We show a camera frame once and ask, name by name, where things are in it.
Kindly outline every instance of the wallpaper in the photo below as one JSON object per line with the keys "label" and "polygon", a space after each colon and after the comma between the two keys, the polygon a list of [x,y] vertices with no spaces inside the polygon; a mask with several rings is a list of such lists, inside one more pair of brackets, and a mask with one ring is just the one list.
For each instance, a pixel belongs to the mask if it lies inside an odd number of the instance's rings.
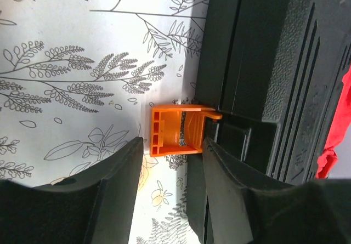
{"label": "wallpaper", "polygon": [[194,103],[209,0],[0,0],[0,178],[56,183],[144,137],[129,243],[198,243],[184,155],[150,110]]}

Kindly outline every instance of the orange buckle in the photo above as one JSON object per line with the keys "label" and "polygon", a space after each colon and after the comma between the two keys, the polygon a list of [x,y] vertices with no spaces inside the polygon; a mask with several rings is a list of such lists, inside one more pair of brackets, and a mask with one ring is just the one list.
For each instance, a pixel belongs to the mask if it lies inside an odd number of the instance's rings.
{"label": "orange buckle", "polygon": [[[179,145],[182,113],[185,146]],[[187,155],[202,153],[205,117],[214,121],[222,119],[222,114],[203,105],[158,105],[152,108],[150,156]]]}

